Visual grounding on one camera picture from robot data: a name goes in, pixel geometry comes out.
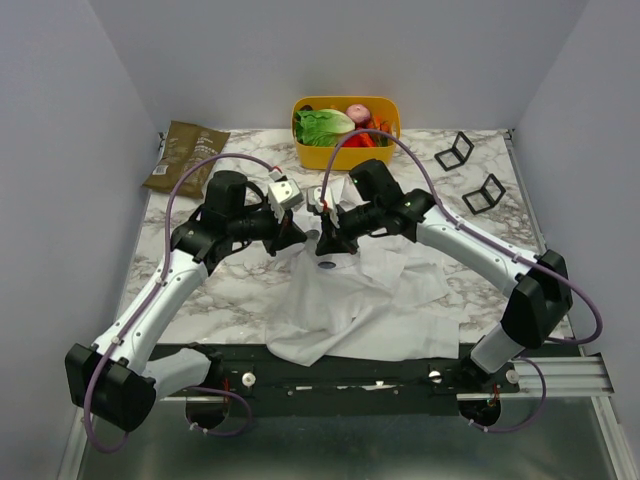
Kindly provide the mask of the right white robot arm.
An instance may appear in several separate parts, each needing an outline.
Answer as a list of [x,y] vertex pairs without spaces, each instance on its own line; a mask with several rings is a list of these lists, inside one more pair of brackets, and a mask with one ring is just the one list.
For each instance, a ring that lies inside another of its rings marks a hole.
[[507,298],[500,323],[462,361],[460,379],[467,389],[480,392],[493,384],[498,370],[542,346],[568,313],[573,299],[560,254],[536,255],[474,230],[457,216],[447,217],[429,192],[403,191],[380,160],[358,165],[349,177],[363,201],[350,210],[334,201],[328,187],[307,193],[308,210],[321,219],[317,255],[353,254],[359,238],[383,230],[448,255]]

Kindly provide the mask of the white shirt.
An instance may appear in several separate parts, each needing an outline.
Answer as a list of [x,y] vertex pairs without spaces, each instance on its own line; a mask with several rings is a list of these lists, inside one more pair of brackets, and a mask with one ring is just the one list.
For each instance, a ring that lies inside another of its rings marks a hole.
[[[320,230],[305,210],[295,219],[307,232]],[[458,322],[431,310],[449,292],[442,254],[392,236],[361,238],[355,255],[318,257],[317,240],[277,256],[291,277],[266,323],[271,353],[303,366],[323,356],[457,358]]]

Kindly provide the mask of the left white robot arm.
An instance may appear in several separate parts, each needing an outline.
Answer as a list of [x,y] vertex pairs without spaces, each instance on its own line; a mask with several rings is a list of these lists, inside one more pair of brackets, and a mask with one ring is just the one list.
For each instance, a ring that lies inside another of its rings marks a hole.
[[[184,302],[226,257],[260,241],[275,255],[306,240],[293,221],[303,200],[297,183],[273,170],[267,190],[236,171],[209,181],[205,201],[170,235],[162,263],[121,317],[90,346],[74,344],[65,357],[72,402],[130,433],[154,404],[184,388],[214,393],[222,380],[222,355],[190,344],[154,360],[151,354]],[[247,191],[259,193],[256,205]]]

